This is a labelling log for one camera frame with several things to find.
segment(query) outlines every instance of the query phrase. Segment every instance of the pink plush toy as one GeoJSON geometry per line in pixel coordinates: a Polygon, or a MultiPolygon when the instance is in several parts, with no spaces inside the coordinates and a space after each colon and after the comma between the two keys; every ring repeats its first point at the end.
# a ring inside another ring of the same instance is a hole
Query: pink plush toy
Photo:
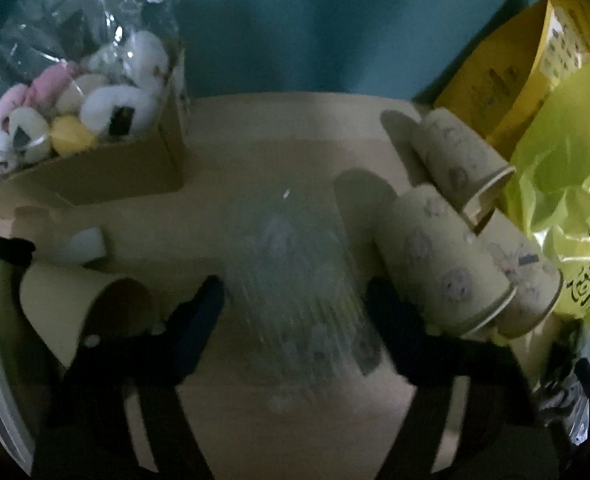
{"type": "Polygon", "coordinates": [[[26,85],[15,85],[0,97],[0,130],[8,131],[8,116],[24,104],[27,92],[26,85]]]}
{"type": "Polygon", "coordinates": [[[74,61],[63,61],[49,66],[31,83],[24,99],[24,106],[39,110],[52,108],[57,98],[79,73],[79,65],[74,61]]]}

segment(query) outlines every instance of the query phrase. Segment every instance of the brown paper cup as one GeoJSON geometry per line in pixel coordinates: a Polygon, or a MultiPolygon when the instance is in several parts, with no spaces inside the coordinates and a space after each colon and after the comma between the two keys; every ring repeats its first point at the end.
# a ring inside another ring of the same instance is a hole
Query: brown paper cup
{"type": "Polygon", "coordinates": [[[514,299],[494,323],[504,337],[520,337],[552,312],[564,284],[562,274],[539,246],[498,210],[483,226],[479,239],[517,288],[514,299]]]}
{"type": "Polygon", "coordinates": [[[472,225],[492,211],[494,200],[515,171],[446,108],[426,115],[411,143],[442,195],[472,225]]]}
{"type": "Polygon", "coordinates": [[[375,241],[399,294],[445,333],[474,332],[515,295],[484,245],[429,184],[393,202],[375,241]]]}
{"type": "Polygon", "coordinates": [[[24,314],[68,368],[81,338],[136,335],[157,321],[147,288],[122,276],[35,262],[20,286],[24,314]]]}

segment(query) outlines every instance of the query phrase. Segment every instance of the yellow snack bag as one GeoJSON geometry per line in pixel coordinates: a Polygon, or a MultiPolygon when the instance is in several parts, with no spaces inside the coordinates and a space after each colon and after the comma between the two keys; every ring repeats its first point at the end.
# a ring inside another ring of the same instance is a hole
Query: yellow snack bag
{"type": "Polygon", "coordinates": [[[590,1],[539,0],[485,38],[434,103],[509,159],[551,90],[590,63],[590,1]]]}
{"type": "Polygon", "coordinates": [[[510,163],[507,214],[562,269],[555,311],[590,326],[590,65],[552,92],[510,163]]]}

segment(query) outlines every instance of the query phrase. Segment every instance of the teal wall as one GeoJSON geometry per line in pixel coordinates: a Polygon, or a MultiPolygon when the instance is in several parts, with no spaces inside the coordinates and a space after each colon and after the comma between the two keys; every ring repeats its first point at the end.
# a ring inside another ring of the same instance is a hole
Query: teal wall
{"type": "Polygon", "coordinates": [[[431,100],[481,37],[534,1],[181,0],[188,88],[431,100]]]}

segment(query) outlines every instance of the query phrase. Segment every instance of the black patch on plush toy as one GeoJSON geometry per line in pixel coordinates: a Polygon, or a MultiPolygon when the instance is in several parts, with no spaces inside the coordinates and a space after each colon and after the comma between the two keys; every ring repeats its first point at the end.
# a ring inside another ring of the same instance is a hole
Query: black patch on plush toy
{"type": "Polygon", "coordinates": [[[124,137],[130,132],[130,125],[133,122],[135,109],[131,107],[115,108],[110,117],[108,135],[110,137],[124,137]]]}
{"type": "Polygon", "coordinates": [[[15,130],[14,136],[12,137],[12,148],[16,152],[22,152],[28,146],[31,141],[30,136],[24,132],[21,126],[18,126],[15,130]]]}

